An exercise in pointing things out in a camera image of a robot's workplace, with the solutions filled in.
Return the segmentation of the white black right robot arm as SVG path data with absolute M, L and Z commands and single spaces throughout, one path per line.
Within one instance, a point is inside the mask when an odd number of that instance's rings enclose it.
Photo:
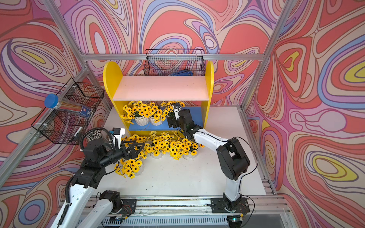
M 211 203 L 207 205 L 212 213 L 247 214 L 250 208 L 247 198 L 240 193 L 240 185 L 251 162 L 239 140 L 235 137 L 224 139 L 209 133 L 195 124 L 189 109 L 175 107 L 173 116 L 169 116 L 167 121 L 170 127 L 180 128 L 185 139 L 217 153 L 221 170 L 227 179 L 222 197 L 211 198 Z

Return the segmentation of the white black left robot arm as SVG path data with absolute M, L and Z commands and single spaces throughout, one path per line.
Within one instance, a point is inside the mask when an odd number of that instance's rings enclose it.
M 124 128 L 108 131 L 103 127 L 93 128 L 78 134 L 79 146 L 85 158 L 66 184 L 66 200 L 55 218 L 53 228 L 75 228 L 89 199 L 108 173 L 107 166 L 120 165 L 122 159 L 136 159 L 145 144 L 137 140 L 125 141 Z

